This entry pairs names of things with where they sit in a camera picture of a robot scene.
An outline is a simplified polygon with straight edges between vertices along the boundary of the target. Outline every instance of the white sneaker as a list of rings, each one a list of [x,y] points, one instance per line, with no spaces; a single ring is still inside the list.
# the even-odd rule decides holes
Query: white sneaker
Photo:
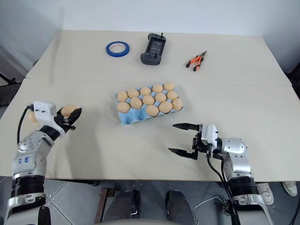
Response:
[[[290,196],[296,196],[298,194],[297,192],[297,186],[295,181],[286,181],[282,182],[283,188]]]
[[[269,187],[269,184],[268,183],[260,183],[260,184],[256,184],[256,185],[257,185],[259,194],[264,199],[264,202],[267,205],[272,205],[274,203],[274,197],[273,197],[273,193]]]

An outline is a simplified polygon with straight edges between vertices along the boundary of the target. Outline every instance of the pliers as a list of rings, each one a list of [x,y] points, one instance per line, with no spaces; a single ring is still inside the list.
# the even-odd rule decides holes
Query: pliers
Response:
[[[200,68],[200,65],[201,65],[202,61],[204,60],[204,56],[205,56],[206,52],[207,51],[203,52],[200,55],[197,55],[195,58],[193,58],[192,60],[190,60],[187,63],[186,67],[189,68],[189,66],[191,65],[191,63],[196,62],[197,65],[193,68],[193,71],[197,71]]]

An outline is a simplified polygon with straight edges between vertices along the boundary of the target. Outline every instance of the brown egg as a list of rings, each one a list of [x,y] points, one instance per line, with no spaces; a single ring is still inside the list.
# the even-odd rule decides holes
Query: brown egg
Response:
[[[153,105],[154,104],[154,98],[151,96],[151,95],[145,95],[143,98],[142,98],[142,102],[145,104],[145,105]]]
[[[141,88],[140,93],[141,95],[149,95],[151,93],[151,90],[147,86],[144,86]]]
[[[171,102],[162,102],[158,108],[162,113],[168,113],[172,110],[172,103]]]
[[[165,96],[164,93],[160,92],[160,93],[156,94],[155,100],[158,101],[158,102],[164,102],[164,101],[167,100],[167,97]]]
[[[127,102],[120,102],[117,105],[117,109],[121,113],[127,113],[130,109],[130,105]]]
[[[149,116],[155,117],[159,113],[158,107],[156,105],[149,105],[146,107],[146,113]]]
[[[140,93],[137,91],[137,89],[130,89],[127,91],[128,97],[134,98],[139,97]]]
[[[179,98],[173,100],[172,108],[176,111],[179,111],[180,109],[182,109],[182,101]]]
[[[138,97],[133,97],[130,100],[130,105],[134,109],[140,109],[142,107],[143,103],[142,103],[141,99],[139,99]]]
[[[173,90],[175,88],[175,85],[172,82],[168,82],[164,84],[165,90]]]
[[[35,117],[35,115],[34,115],[34,111],[31,111],[31,110],[30,110],[30,112],[28,113],[28,118],[29,118],[29,120],[30,120],[31,122],[33,122],[33,123],[38,122],[37,119],[36,119],[36,117]]]
[[[164,90],[163,86],[161,86],[160,84],[156,84],[153,86],[152,91],[155,93],[160,93]]]
[[[60,113],[63,116],[69,117],[75,109],[78,109],[76,105],[66,105],[61,109]]]
[[[119,91],[119,93],[117,94],[117,101],[118,102],[125,102],[126,99],[128,98],[128,95],[126,93],[126,91]]]
[[[177,94],[177,92],[171,90],[167,93],[167,97],[168,97],[168,99],[174,100],[178,97],[178,94]]]

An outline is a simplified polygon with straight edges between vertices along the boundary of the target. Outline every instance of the tape roll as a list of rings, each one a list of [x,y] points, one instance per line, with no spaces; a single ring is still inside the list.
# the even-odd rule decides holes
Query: tape roll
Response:
[[[123,46],[125,48],[124,51],[122,51],[122,52],[113,52],[112,48],[117,46],[117,45]],[[113,56],[113,57],[122,57],[122,56],[128,54],[129,45],[126,42],[123,42],[123,41],[114,41],[114,42],[109,43],[106,46],[106,52],[107,52],[107,54],[109,54],[110,56]]]

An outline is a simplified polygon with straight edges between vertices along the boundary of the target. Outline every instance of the egg carton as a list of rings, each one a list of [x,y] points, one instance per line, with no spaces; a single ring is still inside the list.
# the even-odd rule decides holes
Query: egg carton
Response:
[[[153,85],[150,85],[150,86],[147,86],[147,87],[150,88],[150,90],[151,90],[150,95],[155,100],[156,93],[152,91]],[[179,98],[179,94],[178,94],[178,91],[176,90],[176,88],[174,88],[173,91],[177,92],[177,95],[178,95],[177,98]],[[165,95],[167,95],[168,91],[167,90],[163,90],[162,93],[164,93]],[[129,109],[129,111],[127,113],[118,112],[119,117],[121,119],[121,124],[123,124],[123,125],[130,125],[130,124],[138,122],[138,121],[144,121],[144,120],[149,119],[149,118],[156,118],[157,116],[168,115],[170,113],[177,112],[176,110],[172,109],[168,113],[163,113],[163,112],[159,111],[158,115],[155,116],[155,117],[149,116],[146,113],[146,107],[148,105],[145,105],[143,103],[143,97],[144,97],[144,95],[141,95],[141,94],[138,96],[138,98],[142,101],[142,107],[140,109],[134,109],[134,108],[130,107],[130,109]],[[127,102],[130,105],[130,100],[131,100],[131,98],[128,97],[125,102]],[[169,99],[169,98],[167,98],[166,101],[167,102],[172,102],[172,100]],[[154,103],[154,105],[156,105],[157,107],[159,106],[159,104],[160,104],[160,102],[158,102],[158,101],[155,101],[155,103]]]

